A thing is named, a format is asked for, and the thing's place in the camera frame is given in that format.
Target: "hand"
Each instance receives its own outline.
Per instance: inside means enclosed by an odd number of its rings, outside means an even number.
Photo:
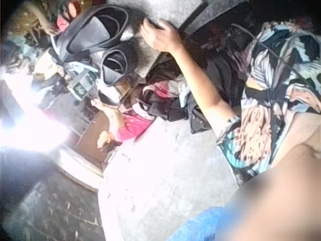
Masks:
[[[99,99],[91,100],[91,105],[96,107],[99,110],[103,110],[105,107],[105,104],[103,104]]]
[[[51,36],[56,36],[59,34],[59,29],[56,26],[52,25],[49,21],[42,21],[40,22],[40,24],[46,34]]]
[[[156,29],[148,19],[145,18],[143,23],[140,25],[140,33],[144,40],[152,48],[162,51],[173,53],[177,49],[180,49],[183,44],[182,40],[176,31],[168,22],[160,20],[159,25],[163,28]]]
[[[116,106],[110,106],[107,104],[104,104],[103,102],[101,102],[100,99],[93,99],[90,101],[91,105],[96,107],[99,110],[103,110],[103,111],[108,111],[108,110],[115,110],[117,109]]]

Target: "clutter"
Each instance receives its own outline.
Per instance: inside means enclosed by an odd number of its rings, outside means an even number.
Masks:
[[[186,109],[180,107],[178,96],[178,82],[165,80],[146,86],[137,100],[149,115],[175,122],[188,117]]]
[[[122,43],[108,50],[101,60],[101,79],[107,87],[114,86],[137,66],[137,54],[132,46]]]
[[[186,79],[183,76],[180,76],[179,92],[180,92],[181,108],[184,108],[186,106],[187,99],[189,97],[189,93],[191,93],[191,89],[190,89],[190,86],[188,85]]]
[[[131,89],[131,79],[125,78],[112,87],[107,87],[101,80],[97,80],[97,88],[100,100],[108,105],[120,105],[122,98]]]
[[[203,115],[192,94],[188,96],[187,110],[192,134],[211,129],[210,123]]]
[[[116,6],[93,7],[76,17],[57,41],[59,57],[72,62],[119,43],[128,12]]]
[[[96,78],[94,72],[84,70],[68,84],[67,88],[78,100],[83,100],[95,84]]]

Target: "pile of clothes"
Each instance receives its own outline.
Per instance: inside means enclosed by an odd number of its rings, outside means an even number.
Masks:
[[[245,81],[239,79],[238,72],[230,66],[228,58],[228,55],[223,54],[210,55],[203,61],[198,61],[198,64],[205,70],[222,98],[234,107],[240,105]],[[184,76],[179,71],[170,69],[175,67],[175,63],[169,61],[168,64],[161,65],[166,67],[158,67],[156,74],[148,76],[147,81],[151,84],[143,88],[137,98],[140,108],[151,116],[158,116],[169,122],[188,119],[192,134],[211,129]]]

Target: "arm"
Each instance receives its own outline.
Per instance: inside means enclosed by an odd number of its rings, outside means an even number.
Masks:
[[[125,126],[124,118],[121,112],[102,103],[99,99],[94,99],[91,104],[97,109],[103,111],[109,119],[109,131],[116,133],[120,128]]]
[[[109,118],[109,131],[116,133],[120,128],[125,126],[124,118],[120,111],[104,106],[102,111]]]
[[[190,86],[197,104],[218,136],[225,123],[235,116],[235,113],[222,100],[214,84],[184,48],[176,30],[165,21],[161,21],[159,24],[163,30],[156,29],[145,19],[140,26],[143,38],[154,49],[172,54]]]

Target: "black bag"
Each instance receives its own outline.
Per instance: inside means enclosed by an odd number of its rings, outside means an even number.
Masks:
[[[140,107],[149,115],[159,116],[165,121],[175,122],[188,118],[186,108],[181,108],[178,97],[162,98],[154,91],[146,90],[137,100]]]
[[[210,123],[203,115],[192,94],[189,95],[187,100],[187,110],[192,134],[211,129]]]

